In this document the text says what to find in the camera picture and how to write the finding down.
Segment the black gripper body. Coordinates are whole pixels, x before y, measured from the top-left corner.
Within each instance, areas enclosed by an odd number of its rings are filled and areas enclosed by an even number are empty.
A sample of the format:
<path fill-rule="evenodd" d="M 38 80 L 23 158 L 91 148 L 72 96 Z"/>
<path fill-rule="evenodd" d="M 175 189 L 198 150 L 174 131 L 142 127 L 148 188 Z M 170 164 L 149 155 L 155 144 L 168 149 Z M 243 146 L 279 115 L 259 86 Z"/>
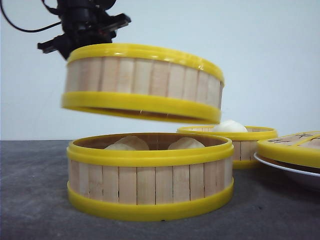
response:
<path fill-rule="evenodd" d="M 39 42 L 37 48 L 44 54 L 58 51 L 68 59 L 75 49 L 111 43 L 117 30 L 131 22 L 124 13 L 107 13 L 114 4 L 114 0 L 58 0 L 56 8 L 45 5 L 51 14 L 59 17 L 63 34 Z"/>

